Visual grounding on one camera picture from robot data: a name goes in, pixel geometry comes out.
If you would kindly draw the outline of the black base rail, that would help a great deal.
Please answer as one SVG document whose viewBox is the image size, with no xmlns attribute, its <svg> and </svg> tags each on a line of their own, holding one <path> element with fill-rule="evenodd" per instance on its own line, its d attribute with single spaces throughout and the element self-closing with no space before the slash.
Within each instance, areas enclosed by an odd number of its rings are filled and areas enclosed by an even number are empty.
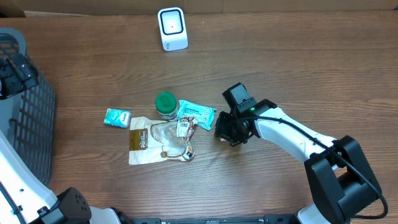
<svg viewBox="0 0 398 224">
<path fill-rule="evenodd" d="M 263 217 L 233 217 L 233 218 L 133 218 L 134 224 L 294 224 L 299 223 L 295 215 L 277 214 Z"/>
</svg>

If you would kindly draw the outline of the white barcode scanner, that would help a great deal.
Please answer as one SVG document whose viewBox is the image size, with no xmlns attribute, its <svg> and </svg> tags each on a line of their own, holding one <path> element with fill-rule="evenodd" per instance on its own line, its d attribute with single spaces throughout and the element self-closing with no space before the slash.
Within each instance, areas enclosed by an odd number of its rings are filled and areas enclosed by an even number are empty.
<svg viewBox="0 0 398 224">
<path fill-rule="evenodd" d="M 184 13 L 179 7 L 161 9 L 157 14 L 160 37 L 166 52 L 188 47 L 188 35 Z"/>
</svg>

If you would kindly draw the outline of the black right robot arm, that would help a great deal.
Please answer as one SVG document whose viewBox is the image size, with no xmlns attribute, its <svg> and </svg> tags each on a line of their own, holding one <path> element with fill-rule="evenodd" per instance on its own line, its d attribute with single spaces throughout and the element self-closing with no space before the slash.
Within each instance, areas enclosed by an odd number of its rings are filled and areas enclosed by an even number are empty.
<svg viewBox="0 0 398 224">
<path fill-rule="evenodd" d="M 242 83 L 223 92 L 230 111 L 216 121 L 215 137 L 235 147 L 253 136 L 300 161 L 313 202 L 293 214 L 265 215 L 264 223 L 350 223 L 385 218 L 389 207 L 357 140 L 335 139 L 295 121 L 275 103 L 257 102 Z"/>
</svg>

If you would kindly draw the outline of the beige snack pouch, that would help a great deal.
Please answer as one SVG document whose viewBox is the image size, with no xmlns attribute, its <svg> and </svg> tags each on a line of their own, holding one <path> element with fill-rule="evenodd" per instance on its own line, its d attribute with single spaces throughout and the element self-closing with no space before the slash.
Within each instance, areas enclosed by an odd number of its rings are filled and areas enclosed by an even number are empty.
<svg viewBox="0 0 398 224">
<path fill-rule="evenodd" d="M 195 151 L 190 142 L 198 120 L 185 116 L 173 121 L 131 119 L 129 164 L 142 165 L 166 160 L 188 162 Z"/>
</svg>

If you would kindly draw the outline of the green lid jar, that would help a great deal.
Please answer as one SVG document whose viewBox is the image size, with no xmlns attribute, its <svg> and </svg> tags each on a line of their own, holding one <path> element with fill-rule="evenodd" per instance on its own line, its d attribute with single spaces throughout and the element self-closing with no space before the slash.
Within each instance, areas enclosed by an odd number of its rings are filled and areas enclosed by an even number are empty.
<svg viewBox="0 0 398 224">
<path fill-rule="evenodd" d="M 177 99 L 170 92 L 159 93 L 155 99 L 155 107 L 162 119 L 171 120 L 177 116 Z"/>
</svg>

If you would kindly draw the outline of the dark grey mesh basket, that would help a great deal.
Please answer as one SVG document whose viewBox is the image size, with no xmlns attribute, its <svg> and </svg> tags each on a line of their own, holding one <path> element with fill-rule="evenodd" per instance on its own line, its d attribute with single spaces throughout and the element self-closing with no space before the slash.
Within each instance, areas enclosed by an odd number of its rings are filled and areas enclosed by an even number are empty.
<svg viewBox="0 0 398 224">
<path fill-rule="evenodd" d="M 39 72 L 39 84 L 6 100 L 1 99 L 1 131 L 22 161 L 44 185 L 52 177 L 57 95 L 27 53 L 23 34 L 1 28 L 1 58 L 22 54 Z"/>
</svg>

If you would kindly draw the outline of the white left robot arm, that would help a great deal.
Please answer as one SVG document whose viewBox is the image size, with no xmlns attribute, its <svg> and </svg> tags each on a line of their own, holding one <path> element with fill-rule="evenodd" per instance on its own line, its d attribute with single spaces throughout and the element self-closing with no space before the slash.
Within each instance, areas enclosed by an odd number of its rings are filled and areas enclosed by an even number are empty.
<svg viewBox="0 0 398 224">
<path fill-rule="evenodd" d="M 74 187 L 55 194 L 55 93 L 29 57 L 1 57 L 1 223 L 122 223 L 113 208 L 88 204 Z"/>
</svg>

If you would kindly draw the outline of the teal wet wipes pack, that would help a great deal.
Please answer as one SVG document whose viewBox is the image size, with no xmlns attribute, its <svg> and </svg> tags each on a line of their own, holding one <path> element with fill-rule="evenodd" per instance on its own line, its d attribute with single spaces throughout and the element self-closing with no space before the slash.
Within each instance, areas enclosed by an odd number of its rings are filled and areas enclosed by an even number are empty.
<svg viewBox="0 0 398 224">
<path fill-rule="evenodd" d="M 203 129 L 210 131 L 211 125 L 215 118 L 216 108 L 209 106 L 203 106 L 196 103 L 192 103 L 187 100 L 179 100 L 180 108 L 177 113 L 177 118 L 181 119 L 185 116 L 194 117 L 197 119 L 197 125 Z"/>
</svg>

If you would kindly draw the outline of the teal tissue pack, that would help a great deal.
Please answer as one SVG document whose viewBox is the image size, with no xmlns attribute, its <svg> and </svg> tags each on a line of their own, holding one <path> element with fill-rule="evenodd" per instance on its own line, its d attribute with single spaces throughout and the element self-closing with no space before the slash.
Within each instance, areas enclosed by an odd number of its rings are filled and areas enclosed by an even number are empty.
<svg viewBox="0 0 398 224">
<path fill-rule="evenodd" d="M 103 123 L 108 126 L 127 128 L 131 121 L 131 112 L 128 110 L 119 110 L 108 108 Z"/>
</svg>

